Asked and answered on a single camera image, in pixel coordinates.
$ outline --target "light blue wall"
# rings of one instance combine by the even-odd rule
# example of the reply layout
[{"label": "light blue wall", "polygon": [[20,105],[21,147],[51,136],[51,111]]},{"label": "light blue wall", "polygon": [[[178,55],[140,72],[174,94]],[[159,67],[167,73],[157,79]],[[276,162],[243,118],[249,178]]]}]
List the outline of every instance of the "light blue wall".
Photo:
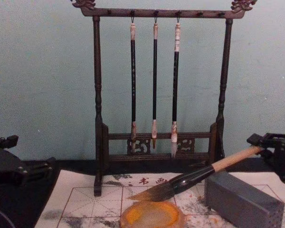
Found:
[{"label": "light blue wall", "polygon": [[[227,10],[231,0],[96,0],[97,7]],[[152,122],[153,19],[135,19],[138,132]],[[158,128],[171,128],[176,19],[158,19]],[[225,22],[181,19],[178,129],[215,121]],[[130,132],[130,19],[102,18],[103,120]],[[21,159],[93,159],[95,90],[92,19],[68,0],[0,1],[0,135],[19,135]],[[285,133],[285,0],[259,0],[234,20],[225,105],[225,152],[252,133]],[[110,144],[112,153],[125,142]],[[169,149],[158,142],[158,151]],[[198,149],[205,149],[199,142]]]}]

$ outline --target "black table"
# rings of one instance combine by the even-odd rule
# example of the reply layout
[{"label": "black table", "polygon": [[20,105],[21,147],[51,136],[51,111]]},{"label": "black table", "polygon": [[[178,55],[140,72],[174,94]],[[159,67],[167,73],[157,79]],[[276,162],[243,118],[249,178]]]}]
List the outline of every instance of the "black table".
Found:
[{"label": "black table", "polygon": [[[175,172],[181,173],[194,169],[189,163],[177,161],[140,161],[132,163],[113,163],[107,175],[120,173]],[[1,186],[0,210],[2,210],[17,228],[33,228],[45,207],[55,186],[59,171],[69,170],[83,174],[95,175],[95,161],[57,161],[53,176],[48,181],[30,183],[25,187]],[[271,169],[260,158],[248,158],[235,164],[227,171],[271,172]],[[8,228],[0,217],[0,228]]]}]

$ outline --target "hook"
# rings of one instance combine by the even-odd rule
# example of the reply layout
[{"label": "hook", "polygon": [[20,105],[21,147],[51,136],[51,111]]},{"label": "hook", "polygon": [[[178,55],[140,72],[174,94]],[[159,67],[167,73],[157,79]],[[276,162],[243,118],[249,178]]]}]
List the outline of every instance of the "hook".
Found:
[{"label": "hook", "polygon": [[156,11],[154,12],[154,21],[155,21],[155,23],[157,23],[157,15],[158,15],[158,13],[159,13],[158,10],[156,10]]},{"label": "hook", "polygon": [[178,12],[176,13],[177,23],[179,23],[179,21],[180,21],[180,15],[181,15],[181,11],[178,11]]},{"label": "hook", "polygon": [[131,15],[131,21],[132,21],[132,23],[134,23],[134,15],[135,15],[135,11],[134,11],[134,10],[131,10],[130,15]]}]

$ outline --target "carved wooden panel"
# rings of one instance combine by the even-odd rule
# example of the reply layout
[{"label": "carved wooden panel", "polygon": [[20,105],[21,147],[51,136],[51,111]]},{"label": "carved wooden panel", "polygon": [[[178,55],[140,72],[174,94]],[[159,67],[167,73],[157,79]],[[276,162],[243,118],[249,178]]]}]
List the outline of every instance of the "carved wooden panel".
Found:
[{"label": "carved wooden panel", "polygon": [[150,150],[150,139],[140,139],[140,140],[136,140],[135,143],[135,152],[133,153],[131,151],[131,144],[132,141],[131,139],[127,140],[127,154],[129,155],[144,155],[144,154],[150,154],[151,150]]},{"label": "carved wooden panel", "polygon": [[178,139],[177,142],[177,154],[189,154],[194,153],[194,138]]}]

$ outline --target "wooden base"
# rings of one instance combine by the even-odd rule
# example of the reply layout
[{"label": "wooden base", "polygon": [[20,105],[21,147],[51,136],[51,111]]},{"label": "wooden base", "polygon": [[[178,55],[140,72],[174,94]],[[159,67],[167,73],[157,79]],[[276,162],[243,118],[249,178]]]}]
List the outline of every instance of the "wooden base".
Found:
[{"label": "wooden base", "polygon": [[[178,133],[178,150],[175,155],[175,160],[191,161],[192,166],[206,166],[212,164],[215,159],[217,124],[213,123],[209,132],[188,132]],[[157,140],[170,139],[171,133],[158,133]],[[195,152],[195,139],[209,139],[208,152]],[[127,140],[127,154],[110,155],[109,140]],[[115,133],[109,134],[108,126],[102,124],[102,151],[94,182],[94,195],[101,196],[102,176],[110,167],[111,162],[134,162],[134,161],[162,161],[171,160],[171,153],[151,153],[150,144],[152,141],[151,133],[136,134],[136,150],[133,153],[131,150],[131,134],[130,133]]]}]

